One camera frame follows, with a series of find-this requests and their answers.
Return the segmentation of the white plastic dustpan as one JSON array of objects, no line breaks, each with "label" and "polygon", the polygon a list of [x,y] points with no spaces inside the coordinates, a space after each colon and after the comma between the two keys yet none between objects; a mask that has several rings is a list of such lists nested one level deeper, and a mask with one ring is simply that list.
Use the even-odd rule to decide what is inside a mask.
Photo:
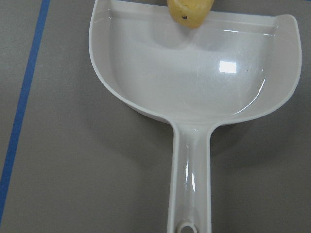
[{"label": "white plastic dustpan", "polygon": [[167,232],[211,232],[210,137],[292,96],[302,64],[296,19],[211,12],[188,29],[165,6],[98,0],[89,54],[114,96],[173,128]]}]

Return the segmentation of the toy potato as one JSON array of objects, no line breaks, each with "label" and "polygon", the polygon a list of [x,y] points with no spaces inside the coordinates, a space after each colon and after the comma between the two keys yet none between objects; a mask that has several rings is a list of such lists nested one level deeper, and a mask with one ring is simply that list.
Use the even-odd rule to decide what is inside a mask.
[{"label": "toy potato", "polygon": [[172,20],[187,28],[199,28],[212,9],[214,0],[168,0]]}]

